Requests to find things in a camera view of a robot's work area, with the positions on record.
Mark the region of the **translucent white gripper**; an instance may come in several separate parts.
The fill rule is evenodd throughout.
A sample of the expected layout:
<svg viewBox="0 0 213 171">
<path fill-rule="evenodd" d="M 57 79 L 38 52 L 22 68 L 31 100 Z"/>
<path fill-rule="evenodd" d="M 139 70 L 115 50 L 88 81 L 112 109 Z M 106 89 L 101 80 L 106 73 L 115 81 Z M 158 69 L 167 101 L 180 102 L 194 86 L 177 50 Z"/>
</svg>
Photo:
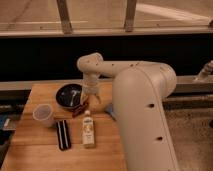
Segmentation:
<svg viewBox="0 0 213 171">
<path fill-rule="evenodd" d="M 99 77 L 96 75 L 83 76 L 81 101 L 88 100 L 90 96 L 94 96 L 98 102 L 101 102 Z"/>
</svg>

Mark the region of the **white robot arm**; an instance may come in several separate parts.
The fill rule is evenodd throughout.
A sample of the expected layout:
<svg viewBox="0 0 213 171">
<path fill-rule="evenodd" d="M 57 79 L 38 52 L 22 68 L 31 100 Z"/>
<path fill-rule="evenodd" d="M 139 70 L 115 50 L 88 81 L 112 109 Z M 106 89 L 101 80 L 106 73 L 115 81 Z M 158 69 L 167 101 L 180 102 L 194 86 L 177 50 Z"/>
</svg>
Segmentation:
<svg viewBox="0 0 213 171">
<path fill-rule="evenodd" d="M 171 66 L 149 61 L 105 61 L 92 53 L 77 60 L 83 92 L 99 94 L 99 77 L 111 77 L 113 112 L 128 171 L 180 171 L 162 100 L 175 89 Z"/>
</svg>

